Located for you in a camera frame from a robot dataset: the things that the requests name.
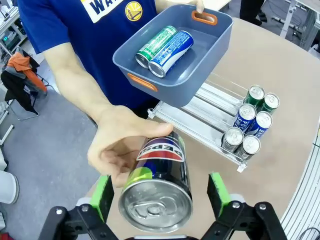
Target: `shirt sleeve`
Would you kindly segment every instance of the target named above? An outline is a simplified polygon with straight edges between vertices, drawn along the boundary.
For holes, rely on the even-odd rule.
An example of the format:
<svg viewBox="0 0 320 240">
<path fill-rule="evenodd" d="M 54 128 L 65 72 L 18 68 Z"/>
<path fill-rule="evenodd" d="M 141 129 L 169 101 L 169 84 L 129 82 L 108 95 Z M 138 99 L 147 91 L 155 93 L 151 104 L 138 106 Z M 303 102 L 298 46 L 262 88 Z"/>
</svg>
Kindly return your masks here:
<svg viewBox="0 0 320 240">
<path fill-rule="evenodd" d="M 41 53 L 68 43 L 68 29 L 46 0 L 18 0 L 23 28 L 35 50 Z"/>
</svg>

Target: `basket handle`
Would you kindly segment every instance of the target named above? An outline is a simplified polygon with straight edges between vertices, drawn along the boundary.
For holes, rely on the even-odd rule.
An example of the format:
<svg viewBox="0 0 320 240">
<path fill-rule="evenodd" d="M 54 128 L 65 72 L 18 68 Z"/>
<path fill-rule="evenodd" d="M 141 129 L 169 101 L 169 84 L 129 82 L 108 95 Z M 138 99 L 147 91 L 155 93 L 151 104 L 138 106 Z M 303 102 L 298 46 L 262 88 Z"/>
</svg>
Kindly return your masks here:
<svg viewBox="0 0 320 240">
<path fill-rule="evenodd" d="M 127 75 L 132 81 L 134 81 L 134 82 L 146 87 L 147 89 L 150 89 L 152 91 L 158 92 L 158 89 L 156 88 L 156 86 L 154 86 L 150 82 L 147 82 L 146 80 L 143 80 L 142 78 L 137 77 L 137 76 L 135 76 L 135 75 L 133 75 L 131 73 L 128 73 Z"/>
<path fill-rule="evenodd" d="M 218 18 L 216 15 L 203 12 L 199 13 L 197 11 L 192 11 L 191 17 L 193 20 L 204 23 L 204 24 L 209 24 L 209 25 L 216 25 L 218 23 Z"/>
</svg>

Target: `yellow circular logo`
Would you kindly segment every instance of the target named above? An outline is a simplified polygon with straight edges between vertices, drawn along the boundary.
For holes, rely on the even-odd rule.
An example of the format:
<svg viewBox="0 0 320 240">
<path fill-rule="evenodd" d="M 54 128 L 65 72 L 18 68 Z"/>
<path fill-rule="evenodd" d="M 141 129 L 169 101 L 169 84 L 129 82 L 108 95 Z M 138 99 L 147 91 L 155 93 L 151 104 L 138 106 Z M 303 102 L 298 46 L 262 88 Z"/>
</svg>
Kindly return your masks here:
<svg viewBox="0 0 320 240">
<path fill-rule="evenodd" d="M 130 21 L 138 21 L 142 16 L 142 7 L 137 1 L 131 1 L 125 6 L 125 15 Z"/>
</svg>

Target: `blue and white can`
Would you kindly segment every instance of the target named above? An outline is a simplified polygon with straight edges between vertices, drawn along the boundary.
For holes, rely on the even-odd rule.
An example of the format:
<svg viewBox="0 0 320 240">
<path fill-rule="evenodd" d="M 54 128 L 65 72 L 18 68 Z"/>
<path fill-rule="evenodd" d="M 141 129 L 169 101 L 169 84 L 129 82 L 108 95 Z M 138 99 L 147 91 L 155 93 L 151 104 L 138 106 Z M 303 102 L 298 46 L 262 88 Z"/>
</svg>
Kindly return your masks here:
<svg viewBox="0 0 320 240">
<path fill-rule="evenodd" d="M 272 125 L 273 119 L 270 113 L 260 111 L 257 113 L 255 120 L 246 132 L 247 135 L 253 135 L 260 138 Z"/>
<path fill-rule="evenodd" d="M 161 50 L 149 61 L 150 71 L 159 78 L 164 78 L 166 73 L 194 44 L 194 39 L 187 31 L 179 31 L 168 41 Z"/>
<path fill-rule="evenodd" d="M 233 126 L 240 128 L 242 132 L 245 132 L 250 124 L 253 123 L 256 114 L 257 111 L 253 105 L 249 103 L 242 104 L 234 118 Z"/>
</svg>

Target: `soda can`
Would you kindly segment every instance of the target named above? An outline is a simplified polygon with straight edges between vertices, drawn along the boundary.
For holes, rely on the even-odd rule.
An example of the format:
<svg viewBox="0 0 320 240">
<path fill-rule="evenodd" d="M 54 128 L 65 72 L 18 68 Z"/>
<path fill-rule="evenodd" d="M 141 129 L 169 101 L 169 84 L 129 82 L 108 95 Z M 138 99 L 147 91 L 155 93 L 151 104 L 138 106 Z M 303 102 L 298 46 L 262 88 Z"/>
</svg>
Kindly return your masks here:
<svg viewBox="0 0 320 240">
<path fill-rule="evenodd" d="M 254 121 L 256 114 L 257 111 L 253 105 L 249 103 L 242 104 L 234 118 L 233 126 L 240 128 L 242 132 L 245 132 L 250 124 Z"/>
<path fill-rule="evenodd" d="M 270 113 L 266 111 L 260 111 L 257 113 L 252 125 L 248 128 L 246 134 L 253 135 L 260 138 L 265 131 L 267 131 L 272 125 L 273 119 Z"/>
<path fill-rule="evenodd" d="M 167 72 L 194 44 L 194 39 L 187 31 L 179 31 L 149 62 L 150 71 L 159 78 Z"/>
<path fill-rule="evenodd" d="M 243 100 L 244 104 L 251 104 L 255 107 L 260 105 L 262 99 L 265 96 L 265 90 L 260 87 L 259 85 L 252 85 L 248 93 L 246 94 L 246 97 Z"/>
<path fill-rule="evenodd" d="M 173 26 L 166 26 L 163 28 L 135 54 L 136 61 L 142 67 L 148 69 L 149 61 L 177 32 L 177 29 Z"/>
<path fill-rule="evenodd" d="M 193 211 L 185 144 L 171 132 L 147 139 L 119 198 L 121 215 L 150 233 L 170 233 L 183 226 Z"/>
<path fill-rule="evenodd" d="M 236 156 L 243 160 L 249 160 L 254 154 L 259 152 L 261 143 L 256 136 L 246 136 L 242 144 L 234 152 Z"/>
<path fill-rule="evenodd" d="M 274 111 L 279 107 L 279 105 L 280 105 L 279 97 L 274 93 L 269 92 L 264 96 L 264 99 L 262 101 L 261 107 L 259 108 L 259 111 L 266 111 L 272 115 Z"/>
<path fill-rule="evenodd" d="M 238 127 L 230 127 L 222 136 L 222 151 L 225 154 L 233 153 L 244 140 L 244 133 Z"/>
</svg>

